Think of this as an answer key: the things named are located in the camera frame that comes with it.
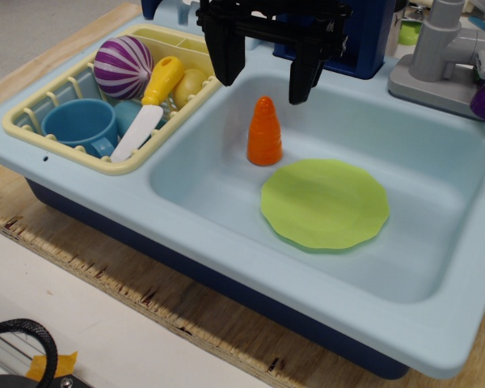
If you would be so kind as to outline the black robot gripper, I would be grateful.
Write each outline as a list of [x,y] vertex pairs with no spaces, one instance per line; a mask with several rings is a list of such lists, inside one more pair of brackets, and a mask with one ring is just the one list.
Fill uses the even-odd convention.
[[346,51],[345,22],[352,8],[341,1],[201,1],[197,24],[205,34],[217,79],[231,86],[245,66],[245,40],[294,47],[289,102],[308,100],[325,62]]

